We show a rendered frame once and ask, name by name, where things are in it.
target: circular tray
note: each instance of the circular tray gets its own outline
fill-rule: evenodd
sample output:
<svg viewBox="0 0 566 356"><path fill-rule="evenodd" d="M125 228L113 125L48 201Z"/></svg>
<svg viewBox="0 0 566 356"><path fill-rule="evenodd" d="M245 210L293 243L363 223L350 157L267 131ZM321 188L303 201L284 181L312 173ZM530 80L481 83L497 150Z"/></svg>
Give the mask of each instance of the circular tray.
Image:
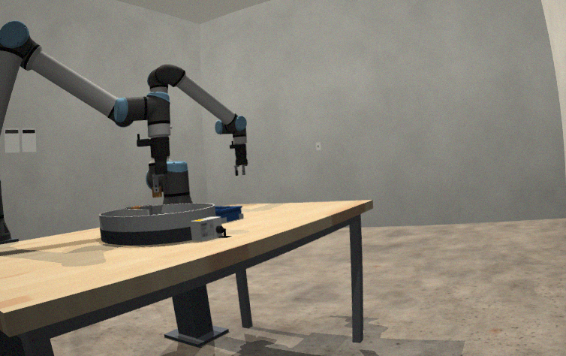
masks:
<svg viewBox="0 0 566 356"><path fill-rule="evenodd" d="M115 245L158 245L191 239L191 221L215 216L208 203L146 205L99 215L101 241Z"/></svg>

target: ceiling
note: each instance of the ceiling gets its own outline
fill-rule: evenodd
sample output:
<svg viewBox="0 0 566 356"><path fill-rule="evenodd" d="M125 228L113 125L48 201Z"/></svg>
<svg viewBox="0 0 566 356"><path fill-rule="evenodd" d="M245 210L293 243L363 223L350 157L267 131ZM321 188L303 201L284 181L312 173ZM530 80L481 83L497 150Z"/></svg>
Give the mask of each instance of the ceiling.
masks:
<svg viewBox="0 0 566 356"><path fill-rule="evenodd" d="M224 15L249 8L269 0L119 0L145 9L188 20L205 23Z"/></svg>

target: wooden tabletop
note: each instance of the wooden tabletop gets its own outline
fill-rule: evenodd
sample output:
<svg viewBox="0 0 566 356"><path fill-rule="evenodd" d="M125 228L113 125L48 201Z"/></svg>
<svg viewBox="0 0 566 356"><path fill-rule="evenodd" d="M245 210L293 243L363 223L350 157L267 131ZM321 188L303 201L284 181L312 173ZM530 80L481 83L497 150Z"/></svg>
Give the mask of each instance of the wooden tabletop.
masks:
<svg viewBox="0 0 566 356"><path fill-rule="evenodd" d="M117 246L98 228L0 245L0 330L16 336L159 291L300 240L373 201L246 204L226 239Z"/></svg>

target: industrial robot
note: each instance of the industrial robot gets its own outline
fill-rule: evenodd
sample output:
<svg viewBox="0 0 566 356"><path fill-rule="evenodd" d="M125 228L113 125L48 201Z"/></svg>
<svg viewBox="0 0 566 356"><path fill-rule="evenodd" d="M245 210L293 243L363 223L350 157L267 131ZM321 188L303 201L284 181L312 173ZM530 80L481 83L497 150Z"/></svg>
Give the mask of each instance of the industrial robot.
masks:
<svg viewBox="0 0 566 356"><path fill-rule="evenodd" d="M147 186L154 198L164 195L163 204L192 203L188 187L188 168L183 161L168 161L170 112L168 86L178 87L199 105L207 109L218 121L218 134L232 134L230 145L235 150L235 175L245 175L246 120L228 110L208 92L190 80L184 70L175 65L161 65L149 74L150 93L137 98L117 98L75 71L47 55L35 43L23 23L12 21L0 29L0 136L11 92L20 67L33 70L65 91L95 108L118 126L129 126L133 121L147 121L149 138L137 138L137 146L149 146L152 160L146 174ZM18 241L11 239L2 209L0 180L0 244Z"/></svg>

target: metal table frame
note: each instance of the metal table frame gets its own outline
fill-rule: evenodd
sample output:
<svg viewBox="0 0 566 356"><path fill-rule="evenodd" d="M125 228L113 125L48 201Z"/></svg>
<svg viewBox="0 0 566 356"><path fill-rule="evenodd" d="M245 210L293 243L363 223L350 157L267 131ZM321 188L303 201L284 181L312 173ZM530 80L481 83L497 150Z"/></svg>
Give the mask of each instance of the metal table frame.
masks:
<svg viewBox="0 0 566 356"><path fill-rule="evenodd" d="M167 298L173 298L178 329L165 334L165 337L177 339L191 345L202 346L228 332L228 329L212 326L206 284L222 279L231 274L236 275L239 295L239 310L242 326L252 327L250 299L248 296L248 279L245 270L271 258L301 247L311 241L331 234L345 226L350 227L351 241L351 300L353 342L363 339L363 287L362 287L362 225L360 215L341 222L316 234L289 243L270 252L225 267L204 276L182 282L173 287L155 291L147 295L118 303L107 308L80 315L46 327L8 337L0 331L0 356L54 356L50 339L98 323L115 316L131 312Z"/></svg>

